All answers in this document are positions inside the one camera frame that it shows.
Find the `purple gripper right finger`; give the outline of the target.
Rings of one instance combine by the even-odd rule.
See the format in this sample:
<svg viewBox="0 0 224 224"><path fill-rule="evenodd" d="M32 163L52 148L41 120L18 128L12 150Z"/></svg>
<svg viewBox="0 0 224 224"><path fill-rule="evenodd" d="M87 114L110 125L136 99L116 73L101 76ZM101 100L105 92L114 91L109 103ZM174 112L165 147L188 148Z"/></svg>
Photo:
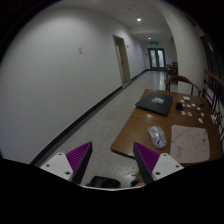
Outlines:
<svg viewBox="0 0 224 224"><path fill-rule="evenodd" d="M169 154L156 153L137 142L133 144L133 153L145 184L149 184L183 169L183 166Z"/></svg>

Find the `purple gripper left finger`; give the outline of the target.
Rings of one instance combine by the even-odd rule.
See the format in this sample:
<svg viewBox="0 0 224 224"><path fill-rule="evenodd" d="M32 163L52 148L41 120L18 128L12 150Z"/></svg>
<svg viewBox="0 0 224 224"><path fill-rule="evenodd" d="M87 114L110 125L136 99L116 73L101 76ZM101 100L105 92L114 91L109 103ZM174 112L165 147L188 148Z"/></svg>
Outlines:
<svg viewBox="0 0 224 224"><path fill-rule="evenodd" d="M92 142L85 143L68 153L58 152L41 169L65 180L80 184L92 154Z"/></svg>

